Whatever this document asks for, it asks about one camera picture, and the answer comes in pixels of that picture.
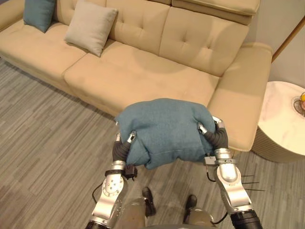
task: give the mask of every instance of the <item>blue pillow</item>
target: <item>blue pillow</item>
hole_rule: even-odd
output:
[[[55,0],[25,0],[23,20],[25,24],[46,32],[51,24]]]
[[[127,164],[145,165],[152,169],[168,164],[177,158],[185,161],[202,161],[212,146],[199,134],[201,122],[214,132],[215,124],[210,112],[201,104],[156,99],[128,106],[116,117],[122,141],[132,130],[137,132]]]

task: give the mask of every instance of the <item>throw pillow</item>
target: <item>throw pillow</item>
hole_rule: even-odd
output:
[[[215,131],[210,112],[201,104],[174,99],[139,102],[128,106],[116,121],[122,142],[132,130],[137,132],[127,157],[128,165],[152,169],[177,158],[203,161],[206,154],[213,154],[213,147],[197,129],[201,122],[209,131]]]
[[[65,41],[101,56],[118,10],[79,0]]]
[[[46,32],[51,24],[55,0],[25,0],[23,20],[25,24]]]

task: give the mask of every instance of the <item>marble tabletop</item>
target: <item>marble tabletop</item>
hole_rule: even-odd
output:
[[[292,83],[268,82],[258,125],[281,147],[305,155],[305,117],[292,104],[302,92],[304,88]]]

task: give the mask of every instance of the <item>round side table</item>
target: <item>round side table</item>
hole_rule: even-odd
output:
[[[252,150],[275,162],[305,159],[305,117],[293,107],[293,98],[305,89],[292,83],[267,83]]]

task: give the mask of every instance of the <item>floor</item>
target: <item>floor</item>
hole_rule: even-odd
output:
[[[83,229],[93,189],[111,163],[113,117],[0,59],[0,229]],[[265,229],[305,228],[305,160],[277,164],[252,152],[236,157]],[[178,224],[189,194],[215,220],[225,213],[219,188],[201,164],[139,167],[126,200],[149,186],[157,214],[148,225]],[[233,229],[227,217],[219,225]]]

